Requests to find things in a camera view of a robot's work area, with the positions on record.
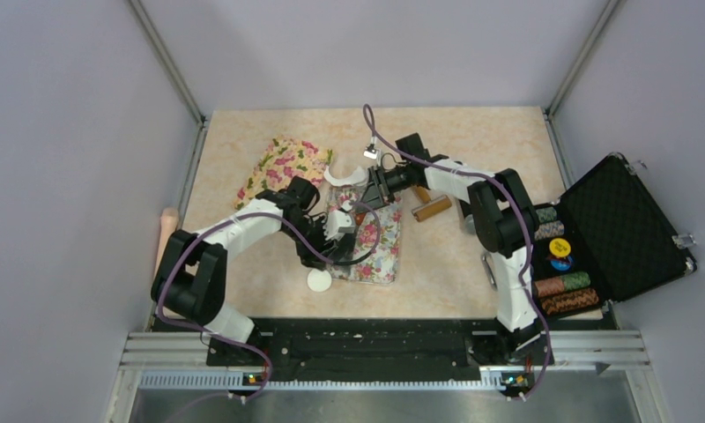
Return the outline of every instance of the table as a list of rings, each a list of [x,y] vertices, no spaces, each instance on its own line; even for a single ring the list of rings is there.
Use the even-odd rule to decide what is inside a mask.
[[[535,204],[564,190],[540,108],[377,108],[375,117],[392,143],[419,132],[431,154],[488,171],[514,168]],[[338,177],[373,164],[362,155],[370,131],[358,108],[216,111],[184,229],[194,231],[233,214],[236,192],[267,144],[280,135],[334,149],[330,171]],[[328,183],[322,186],[322,198],[328,188]],[[226,301],[250,316],[495,317],[497,295],[479,261],[483,249],[475,236],[462,231],[457,204],[422,223],[409,213],[418,205],[411,190],[403,191],[400,270],[393,284],[335,281],[328,291],[314,293],[293,241],[274,234],[230,264]]]

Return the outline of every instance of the gray wall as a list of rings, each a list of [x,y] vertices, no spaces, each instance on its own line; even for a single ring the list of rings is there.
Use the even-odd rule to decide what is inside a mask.
[[[549,103],[605,0],[145,0],[216,108]]]
[[[676,421],[705,421],[705,1],[629,1],[559,116],[575,174],[609,151],[642,175],[700,270],[617,309],[641,329]]]
[[[102,418],[194,135],[124,1],[0,1],[0,422]]]

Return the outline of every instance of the black box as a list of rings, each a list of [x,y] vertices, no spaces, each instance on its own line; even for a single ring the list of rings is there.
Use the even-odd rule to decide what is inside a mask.
[[[628,300],[697,269],[690,251],[675,241],[678,232],[618,152],[599,162],[557,202],[535,206],[546,207],[554,207],[565,226],[561,238],[571,244],[573,263],[568,271],[557,270],[549,249],[553,238],[536,241],[532,286],[541,279],[585,271],[599,297],[594,306],[549,315],[552,319]],[[536,287],[534,293],[544,313]]]

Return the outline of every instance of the purple cable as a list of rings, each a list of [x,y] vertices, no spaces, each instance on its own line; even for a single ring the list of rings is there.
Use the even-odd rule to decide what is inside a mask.
[[[508,193],[508,190],[505,189],[503,187],[503,185],[501,185],[497,180],[495,180],[493,177],[491,177],[487,174],[481,174],[480,172],[465,172],[465,171],[458,170],[458,169],[454,170],[454,169],[451,169],[451,168],[448,168],[445,166],[431,163],[429,161],[425,161],[423,159],[417,158],[415,156],[412,156],[411,154],[408,154],[406,152],[399,150],[394,145],[392,145],[389,141],[384,139],[384,137],[381,136],[381,134],[378,132],[378,130],[376,130],[374,110],[367,103],[365,105],[363,105],[363,119],[366,120],[366,125],[368,125],[368,128],[371,130],[371,135],[373,137],[376,137],[379,140],[381,140],[381,142],[384,145],[389,147],[394,152],[397,152],[402,157],[405,157],[405,158],[407,158],[411,161],[414,161],[416,163],[420,163],[423,166],[433,167],[433,168],[442,170],[444,172],[460,174],[461,176],[474,176],[474,177],[482,178],[482,179],[490,182],[508,200],[508,204],[510,204],[511,210],[518,218],[518,223],[519,223],[519,226],[521,227],[521,232],[523,234],[523,242],[524,242],[524,244],[526,244],[526,260],[523,264],[523,267],[518,272],[518,275],[519,275],[518,280],[524,288],[524,293],[526,293],[526,298],[529,300],[529,304],[531,305],[531,308],[534,309],[535,313],[537,313],[537,318],[542,323],[542,327],[545,329],[545,335],[547,337],[547,351],[545,352],[545,360],[542,363],[542,369],[539,371],[539,376],[537,376],[537,381],[534,383],[534,386],[532,386],[529,389],[529,391],[523,396],[523,399],[528,399],[529,397],[534,395],[535,389],[539,386],[539,384],[545,378],[545,371],[547,370],[547,366],[550,365],[550,355],[552,353],[553,347],[550,342],[550,326],[549,326],[549,324],[547,324],[547,320],[542,316],[542,312],[539,310],[539,307],[537,307],[537,304],[534,303],[534,300],[531,298],[531,294],[528,290],[528,286],[523,281],[523,275],[529,270],[529,267],[531,265],[531,236],[529,235],[529,228],[526,226],[526,222],[523,221],[523,217],[521,215],[521,210],[519,210],[518,204],[516,204],[516,200],[513,199],[513,197]]]
[[[358,203],[358,202],[351,202],[351,204],[352,204],[352,205],[360,205],[361,207],[367,209],[367,210],[373,215],[373,217],[374,217],[374,220],[375,220],[375,222],[376,222],[376,239],[375,239],[375,242],[374,242],[373,247],[370,249],[370,251],[373,252],[373,251],[375,251],[376,247],[378,247],[378,243],[379,243],[379,241],[381,240],[381,231],[382,231],[382,229],[381,229],[381,221],[379,220],[378,215],[375,213],[374,209],[373,209],[371,206],[369,206],[368,204]],[[210,229],[207,229],[206,231],[204,231],[204,233],[200,234],[192,243],[190,243],[190,245],[184,250],[184,252],[182,253],[182,255],[181,255],[181,256],[179,257],[179,259],[176,261],[176,264],[174,265],[174,268],[171,270],[171,273],[168,274],[168,278],[166,278],[166,283],[163,284],[163,288],[160,290],[160,296],[158,297],[158,303],[156,304],[156,307],[155,307],[155,314],[158,316],[158,318],[159,318],[160,320],[162,320],[162,321],[165,322],[165,323],[172,324],[173,326],[179,326],[179,327],[186,328],[186,329],[191,329],[191,330],[197,330],[197,331],[200,331],[200,332],[207,332],[207,333],[210,333],[210,336],[211,336],[212,338],[217,339],[218,341],[224,342],[224,343],[229,344],[229,345],[234,345],[234,346],[238,346],[238,347],[240,347],[240,348],[247,349],[247,350],[249,350],[249,351],[251,351],[251,352],[253,352],[253,353],[259,355],[260,357],[262,357],[262,359],[264,360],[264,362],[267,363],[267,377],[265,377],[265,378],[262,380],[262,383],[259,385],[259,389],[258,389],[257,391],[255,391],[253,394],[247,396],[246,399],[245,399],[245,401],[249,401],[249,400],[255,398],[257,395],[259,395],[259,394],[262,392],[262,390],[264,390],[264,387],[267,386],[267,382],[270,381],[270,378],[271,378],[271,376],[272,376],[272,369],[273,369],[273,367],[272,367],[272,361],[270,360],[270,358],[267,357],[267,355],[266,355],[264,352],[262,352],[262,350],[256,348],[256,347],[253,346],[253,345],[245,344],[245,343],[242,343],[242,342],[239,342],[239,341],[234,341],[234,340],[232,340],[232,339],[228,339],[228,338],[225,338],[225,337],[223,337],[223,336],[220,336],[219,334],[211,333],[211,332],[210,332],[209,330],[207,330],[205,327],[200,326],[199,324],[196,324],[196,323],[183,322],[183,321],[180,321],[180,320],[175,320],[175,319],[171,319],[171,318],[166,317],[166,316],[163,314],[163,303],[164,303],[164,301],[166,300],[166,294],[167,294],[167,292],[168,292],[168,288],[170,288],[170,287],[171,287],[171,284],[174,283],[174,279],[176,278],[176,274],[179,272],[179,270],[181,269],[181,267],[184,265],[184,262],[186,262],[187,257],[189,256],[189,254],[191,254],[191,252],[197,247],[197,245],[198,245],[202,240],[204,240],[205,238],[207,238],[207,237],[210,236],[211,234],[214,234],[214,233],[218,232],[218,231],[221,230],[221,229],[225,229],[225,228],[231,226],[233,223],[235,223],[236,220],[244,220],[244,219],[250,219],[250,218],[270,218],[270,219],[279,220],[280,222],[282,222],[283,225],[289,227],[290,230],[293,231],[293,233],[294,233],[296,236],[298,236],[298,239],[300,239],[301,242],[303,242],[303,245],[305,245],[306,248],[308,248],[308,250],[311,251],[311,253],[314,254],[314,256],[318,257],[319,260],[321,260],[321,261],[323,261],[323,262],[325,262],[325,263],[327,263],[327,264],[333,264],[333,263],[334,263],[333,260],[329,259],[328,257],[323,256],[322,253],[320,253],[319,251],[317,251],[317,250],[308,242],[308,240],[303,236],[303,234],[301,234],[301,232],[300,232],[295,226],[293,226],[293,224],[291,224],[289,221],[287,221],[286,219],[282,218],[281,216],[278,216],[278,215],[272,214],[272,213],[268,213],[268,212],[265,212],[265,211],[255,211],[255,212],[251,212],[251,213],[246,213],[246,214],[243,214],[243,215],[241,215],[241,216],[236,216],[234,219],[226,220],[225,222],[220,223],[220,224],[218,224],[218,225],[216,225],[216,226],[213,226],[213,227],[211,227]],[[206,400],[206,399],[209,399],[209,398],[211,398],[211,397],[224,396],[224,395],[225,395],[225,393],[220,392],[220,393],[208,394],[208,395],[206,395],[206,396],[197,398],[196,400],[194,400],[194,401],[192,401],[192,402],[186,404],[184,407],[181,408],[181,410],[179,410],[178,412],[174,413],[174,414],[173,414],[171,417],[169,417],[166,421],[171,421],[171,420],[173,420],[175,417],[178,417],[181,413],[183,413],[184,411],[188,410],[188,409],[189,409],[190,407],[192,407],[193,405],[198,404],[198,403],[201,403],[202,401],[204,401],[204,400]]]

